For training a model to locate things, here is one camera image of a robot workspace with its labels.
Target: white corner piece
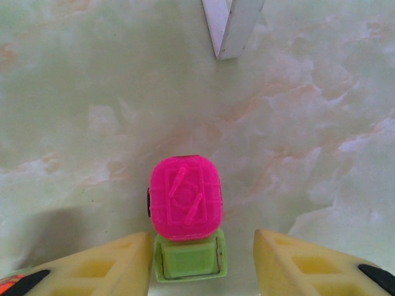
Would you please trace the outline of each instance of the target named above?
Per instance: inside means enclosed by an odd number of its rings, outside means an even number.
[[[265,4],[265,0],[202,0],[211,42],[218,60],[239,57]]]

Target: pink toy cube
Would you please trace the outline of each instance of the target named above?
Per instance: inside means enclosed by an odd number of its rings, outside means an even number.
[[[221,224],[220,177],[204,157],[161,161],[152,172],[149,194],[152,223],[170,241],[205,239]]]

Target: green plastic block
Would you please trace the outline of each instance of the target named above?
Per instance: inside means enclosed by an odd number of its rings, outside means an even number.
[[[218,229],[203,240],[171,242],[155,239],[155,272],[159,282],[186,282],[227,275],[227,254],[223,231]]]

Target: light green surface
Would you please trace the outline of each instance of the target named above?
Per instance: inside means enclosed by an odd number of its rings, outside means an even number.
[[[172,242],[158,235],[154,253],[159,282],[222,278],[228,272],[225,236],[221,229],[207,239],[189,242]]]
[[[256,228],[395,272],[394,15],[267,0],[218,63],[200,0],[0,1],[0,274],[152,230],[178,154],[218,167],[230,268],[150,296],[258,295]]]

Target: marble surface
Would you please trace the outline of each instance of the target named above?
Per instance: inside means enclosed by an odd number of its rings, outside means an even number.
[[[258,295],[256,228],[395,271],[395,2],[267,0],[216,62],[200,0],[0,2],[0,275],[152,231],[153,166],[223,184],[229,274],[150,295]]]

